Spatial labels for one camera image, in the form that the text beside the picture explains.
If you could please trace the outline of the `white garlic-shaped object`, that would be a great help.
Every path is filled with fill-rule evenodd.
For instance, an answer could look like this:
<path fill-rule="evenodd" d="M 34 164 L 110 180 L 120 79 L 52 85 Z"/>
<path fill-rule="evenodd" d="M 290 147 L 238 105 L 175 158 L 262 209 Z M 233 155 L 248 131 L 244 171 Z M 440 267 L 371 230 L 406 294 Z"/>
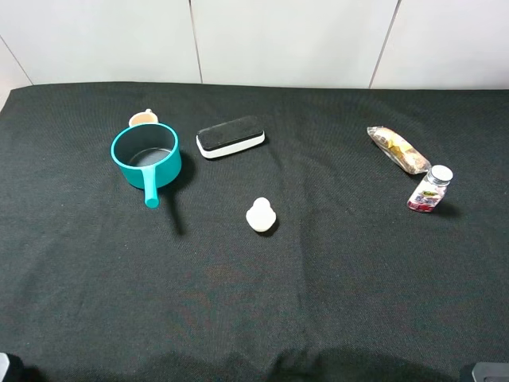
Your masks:
<path fill-rule="evenodd" d="M 246 220 L 256 232 L 267 232 L 275 223 L 277 215 L 265 197 L 257 198 L 246 212 Z"/>

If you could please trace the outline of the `black and white eraser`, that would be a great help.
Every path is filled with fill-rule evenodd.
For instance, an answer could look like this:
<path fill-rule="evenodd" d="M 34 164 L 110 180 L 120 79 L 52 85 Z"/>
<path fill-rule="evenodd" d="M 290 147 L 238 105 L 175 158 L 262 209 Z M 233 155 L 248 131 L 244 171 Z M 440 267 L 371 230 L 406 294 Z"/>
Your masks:
<path fill-rule="evenodd" d="M 258 146 L 265 138 L 263 118 L 249 115 L 198 131 L 196 145 L 204 158 L 212 160 Z"/>

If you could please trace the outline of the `black table cloth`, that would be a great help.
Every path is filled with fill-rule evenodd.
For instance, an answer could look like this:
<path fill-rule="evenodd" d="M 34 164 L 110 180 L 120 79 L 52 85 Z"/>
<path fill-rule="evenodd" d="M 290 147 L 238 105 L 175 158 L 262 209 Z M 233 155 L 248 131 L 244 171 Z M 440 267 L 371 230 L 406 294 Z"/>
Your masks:
<path fill-rule="evenodd" d="M 182 168 L 111 158 L 151 109 Z M 262 117 L 208 160 L 198 131 Z M 453 172 L 432 212 L 367 134 Z M 277 215 L 254 231 L 265 197 Z M 28 381 L 456 381 L 508 359 L 508 94 L 58 84 L 1 111 L 1 349 Z"/>

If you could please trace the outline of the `beige small cup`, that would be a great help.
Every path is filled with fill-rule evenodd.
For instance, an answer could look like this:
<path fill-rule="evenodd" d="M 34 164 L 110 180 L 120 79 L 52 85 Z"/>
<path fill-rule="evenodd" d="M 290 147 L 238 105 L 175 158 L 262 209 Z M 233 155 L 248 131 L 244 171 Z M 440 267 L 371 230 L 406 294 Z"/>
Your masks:
<path fill-rule="evenodd" d="M 129 127 L 143 123 L 158 123 L 158 117 L 151 109 L 146 109 L 131 116 L 128 122 Z"/>

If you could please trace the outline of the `wrapped bread snack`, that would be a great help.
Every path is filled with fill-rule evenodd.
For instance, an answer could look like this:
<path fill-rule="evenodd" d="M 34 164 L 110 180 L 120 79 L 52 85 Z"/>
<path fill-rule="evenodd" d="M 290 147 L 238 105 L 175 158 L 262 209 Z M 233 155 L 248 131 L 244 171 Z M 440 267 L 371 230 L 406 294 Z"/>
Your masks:
<path fill-rule="evenodd" d="M 415 175 L 430 170 L 428 159 L 395 131 L 387 127 L 368 127 L 367 134 L 375 145 L 406 173 Z"/>

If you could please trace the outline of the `small candy bottle silver cap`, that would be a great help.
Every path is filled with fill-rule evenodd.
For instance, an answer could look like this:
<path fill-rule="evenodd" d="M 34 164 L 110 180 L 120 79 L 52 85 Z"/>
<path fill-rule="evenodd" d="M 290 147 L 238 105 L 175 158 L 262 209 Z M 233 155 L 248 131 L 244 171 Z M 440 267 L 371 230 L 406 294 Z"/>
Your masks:
<path fill-rule="evenodd" d="M 444 198 L 452 179 L 453 172 L 449 167 L 432 166 L 410 195 L 407 207 L 416 212 L 432 212 Z"/>

